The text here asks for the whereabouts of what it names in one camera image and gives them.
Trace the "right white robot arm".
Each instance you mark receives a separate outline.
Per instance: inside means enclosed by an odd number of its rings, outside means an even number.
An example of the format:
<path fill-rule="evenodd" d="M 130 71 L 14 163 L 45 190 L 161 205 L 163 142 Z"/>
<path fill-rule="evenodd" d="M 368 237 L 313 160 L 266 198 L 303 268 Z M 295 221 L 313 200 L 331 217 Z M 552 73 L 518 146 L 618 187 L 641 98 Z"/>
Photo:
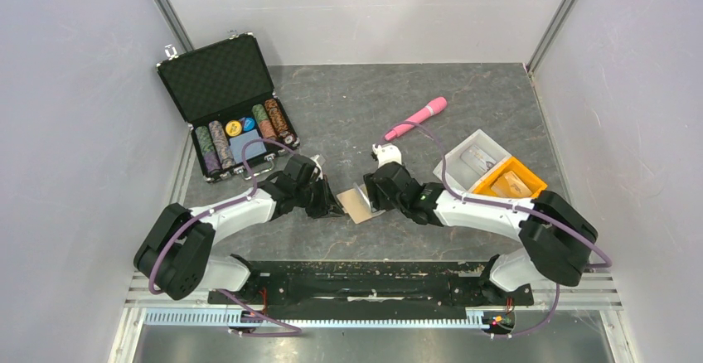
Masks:
<path fill-rule="evenodd" d="M 438 182 L 416 181 L 398 162 L 378 167 L 363 181 L 376 210 L 397 210 L 418 225 L 472 228 L 519 242 L 518 250 L 493 259 L 478 282 L 489 303 L 541 280 L 577 286 L 598 238 L 597 230 L 552 191 L 535 199 L 460 195 Z"/>

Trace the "beige card holder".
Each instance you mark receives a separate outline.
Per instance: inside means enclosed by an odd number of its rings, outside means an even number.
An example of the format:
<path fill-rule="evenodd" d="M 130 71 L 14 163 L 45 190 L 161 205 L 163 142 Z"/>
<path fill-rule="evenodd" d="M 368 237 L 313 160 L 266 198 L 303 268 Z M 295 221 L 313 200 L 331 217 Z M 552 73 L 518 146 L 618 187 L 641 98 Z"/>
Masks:
<path fill-rule="evenodd" d="M 356 225 L 385 213 L 385 211 L 372 207 L 366 187 L 358 183 L 354 183 L 351 189 L 338 193 L 336 198 L 343 211 L 350 216 Z"/>

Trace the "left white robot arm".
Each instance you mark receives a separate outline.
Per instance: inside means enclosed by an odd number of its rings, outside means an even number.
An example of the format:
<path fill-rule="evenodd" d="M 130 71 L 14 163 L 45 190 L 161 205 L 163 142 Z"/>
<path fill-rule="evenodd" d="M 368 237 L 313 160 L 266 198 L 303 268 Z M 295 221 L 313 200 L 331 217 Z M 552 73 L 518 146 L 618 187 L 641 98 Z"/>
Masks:
<path fill-rule="evenodd" d="M 241 303 L 260 292 L 255 269 L 245 259 L 217 257 L 212 249 L 235 233 L 271 222 L 296 208 L 313 219 L 343 216 L 322 172 L 321 156 L 293 155 L 281 171 L 233 198 L 187 209 L 166 206 L 133 258 L 152 293 L 178 301 L 198 288 L 224 289 Z"/>

